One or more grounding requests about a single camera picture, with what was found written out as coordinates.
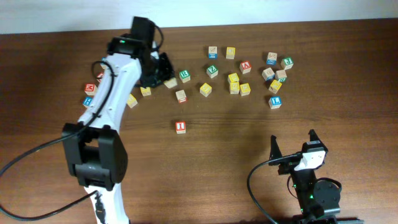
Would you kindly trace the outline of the red letter A block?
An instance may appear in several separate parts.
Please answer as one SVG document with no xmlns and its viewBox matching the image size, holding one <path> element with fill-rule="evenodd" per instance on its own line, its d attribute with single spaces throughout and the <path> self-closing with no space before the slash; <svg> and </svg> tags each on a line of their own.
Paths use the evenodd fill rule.
<svg viewBox="0 0 398 224">
<path fill-rule="evenodd" d="M 249 73 L 251 71 L 252 66 L 251 66 L 249 61 L 243 61 L 243 62 L 240 63 L 239 69 L 240 69 L 242 74 L 246 74 L 246 73 Z"/>
</svg>

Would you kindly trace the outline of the green letter R block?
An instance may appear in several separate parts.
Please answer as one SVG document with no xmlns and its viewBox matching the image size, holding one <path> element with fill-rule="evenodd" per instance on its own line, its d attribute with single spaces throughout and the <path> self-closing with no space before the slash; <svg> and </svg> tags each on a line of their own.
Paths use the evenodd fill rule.
<svg viewBox="0 0 398 224">
<path fill-rule="evenodd" d="M 182 70 L 181 72 L 179 72 L 179 77 L 182 83 L 186 83 L 191 80 L 191 75 L 188 70 Z"/>
</svg>

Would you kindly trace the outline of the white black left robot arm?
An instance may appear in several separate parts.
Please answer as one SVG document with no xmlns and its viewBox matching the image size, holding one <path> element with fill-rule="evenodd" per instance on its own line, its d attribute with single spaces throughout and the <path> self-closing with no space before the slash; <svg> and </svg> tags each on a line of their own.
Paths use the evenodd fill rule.
<svg viewBox="0 0 398 224">
<path fill-rule="evenodd" d="M 89 193 L 97 223 L 129 223 L 121 182 L 128 156 L 119 136 L 127 99 L 134 86 L 155 88 L 174 77 L 166 53 L 154 40 L 159 27 L 145 17 L 134 17 L 127 34 L 108 44 L 102 81 L 76 124 L 62 130 L 70 175 Z"/>
</svg>

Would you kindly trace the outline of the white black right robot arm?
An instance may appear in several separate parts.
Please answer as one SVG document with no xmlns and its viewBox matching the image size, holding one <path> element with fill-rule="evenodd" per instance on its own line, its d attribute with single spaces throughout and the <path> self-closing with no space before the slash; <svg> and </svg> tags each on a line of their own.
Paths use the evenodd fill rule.
<svg viewBox="0 0 398 224">
<path fill-rule="evenodd" d="M 310 140 L 303 143 L 295 154 L 283 156 L 277 137 L 271 136 L 270 165 L 278 167 L 279 175 L 289 175 L 302 214 L 293 217 L 293 223 L 364 223 L 358 218 L 337 218 L 341 212 L 342 184 L 327 177 L 318 178 L 315 171 L 324 163 L 327 147 L 316 132 L 308 133 Z"/>
</svg>

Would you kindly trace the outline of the yellow letter C block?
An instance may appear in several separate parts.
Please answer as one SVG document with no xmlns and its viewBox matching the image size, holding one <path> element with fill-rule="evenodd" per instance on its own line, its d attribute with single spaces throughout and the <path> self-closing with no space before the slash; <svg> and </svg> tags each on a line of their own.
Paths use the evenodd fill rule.
<svg viewBox="0 0 398 224">
<path fill-rule="evenodd" d="M 176 79 L 176 78 L 171 78 L 171 79 L 169 79 L 169 80 L 164 81 L 164 85 L 165 85 L 167 88 L 171 89 L 171 88 L 176 87 L 176 86 L 178 85 L 178 82 L 177 82 L 177 79 Z"/>
</svg>

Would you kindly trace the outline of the red letter I block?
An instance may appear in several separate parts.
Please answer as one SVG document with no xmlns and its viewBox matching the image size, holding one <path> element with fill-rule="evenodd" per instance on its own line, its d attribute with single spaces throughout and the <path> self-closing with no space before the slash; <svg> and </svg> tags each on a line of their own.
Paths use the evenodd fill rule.
<svg viewBox="0 0 398 224">
<path fill-rule="evenodd" d="M 186 123 L 184 121 L 177 121 L 175 123 L 175 130 L 177 134 L 185 134 L 186 133 Z"/>
</svg>

